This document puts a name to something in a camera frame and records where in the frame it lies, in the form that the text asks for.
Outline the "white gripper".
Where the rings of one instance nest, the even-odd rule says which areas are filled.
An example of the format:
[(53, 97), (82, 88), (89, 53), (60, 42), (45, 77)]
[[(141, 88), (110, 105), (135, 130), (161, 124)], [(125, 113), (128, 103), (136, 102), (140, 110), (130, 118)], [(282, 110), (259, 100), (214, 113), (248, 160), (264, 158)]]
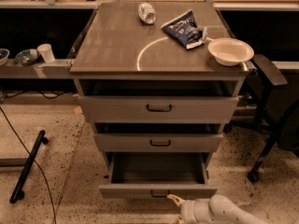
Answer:
[[(200, 222), (211, 224), (214, 221), (208, 200), (185, 201), (173, 194), (168, 194), (167, 198), (180, 207), (180, 215), (187, 224), (199, 224)], [(178, 219), (177, 224), (184, 224), (184, 222)]]

